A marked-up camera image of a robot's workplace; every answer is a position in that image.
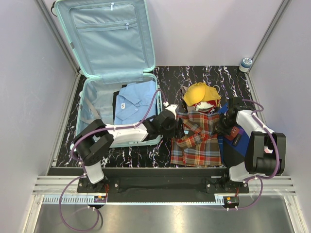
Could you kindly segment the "brown red plaid shirt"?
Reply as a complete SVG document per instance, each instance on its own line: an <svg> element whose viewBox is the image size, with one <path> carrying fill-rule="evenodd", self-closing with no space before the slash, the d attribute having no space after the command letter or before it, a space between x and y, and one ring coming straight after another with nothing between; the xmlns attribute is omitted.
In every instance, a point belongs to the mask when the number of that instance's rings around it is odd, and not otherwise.
<svg viewBox="0 0 311 233"><path fill-rule="evenodd" d="M218 134L215 132L220 116L197 111L177 114L183 120L187 133L180 139L173 138L171 163L180 166L221 166Z"/></svg>

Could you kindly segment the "light blue shirt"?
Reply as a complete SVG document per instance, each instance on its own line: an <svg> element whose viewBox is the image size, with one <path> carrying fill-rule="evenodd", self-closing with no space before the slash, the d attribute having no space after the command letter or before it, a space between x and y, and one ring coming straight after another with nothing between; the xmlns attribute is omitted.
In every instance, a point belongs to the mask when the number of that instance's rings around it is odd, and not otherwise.
<svg viewBox="0 0 311 233"><path fill-rule="evenodd" d="M130 83L114 92L113 114L114 124L134 124L144 116L156 115L156 100L152 101L156 91L156 83L151 80L142 83Z"/></svg>

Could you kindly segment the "yellow bra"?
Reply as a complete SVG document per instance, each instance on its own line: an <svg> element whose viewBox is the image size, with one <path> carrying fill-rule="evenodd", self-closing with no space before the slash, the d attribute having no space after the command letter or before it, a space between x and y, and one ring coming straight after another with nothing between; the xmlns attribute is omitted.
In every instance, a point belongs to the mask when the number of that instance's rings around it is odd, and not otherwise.
<svg viewBox="0 0 311 233"><path fill-rule="evenodd" d="M187 88L183 100L188 106L209 101L214 101L218 105L221 97L215 87L208 86L205 83L195 83Z"/></svg>

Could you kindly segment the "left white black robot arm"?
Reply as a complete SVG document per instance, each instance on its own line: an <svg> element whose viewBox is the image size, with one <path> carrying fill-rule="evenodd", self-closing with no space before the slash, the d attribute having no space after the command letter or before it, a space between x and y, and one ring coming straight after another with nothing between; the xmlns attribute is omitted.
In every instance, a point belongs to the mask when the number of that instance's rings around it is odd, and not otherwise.
<svg viewBox="0 0 311 233"><path fill-rule="evenodd" d="M104 189L106 176L101 160L112 146L147 142L161 135L173 139L182 138L185 135L183 120L165 110L157 116L129 125L109 125L101 119L93 121L75 137L71 149L71 154L80 159L86 177L81 186L85 187L88 183L88 187L94 192Z"/></svg>

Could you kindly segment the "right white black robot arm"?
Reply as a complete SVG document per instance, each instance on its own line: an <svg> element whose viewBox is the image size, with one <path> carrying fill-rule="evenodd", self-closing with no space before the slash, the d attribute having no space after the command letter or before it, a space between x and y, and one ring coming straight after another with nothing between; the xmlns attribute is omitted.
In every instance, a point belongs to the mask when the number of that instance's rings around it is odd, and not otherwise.
<svg viewBox="0 0 311 233"><path fill-rule="evenodd" d="M244 159L230 166L226 177L221 179L221 188L232 192L238 183L251 179L271 179L285 170L286 136L266 126L255 110L238 106L221 113L216 131L229 135L235 126L240 126L249 138Z"/></svg>

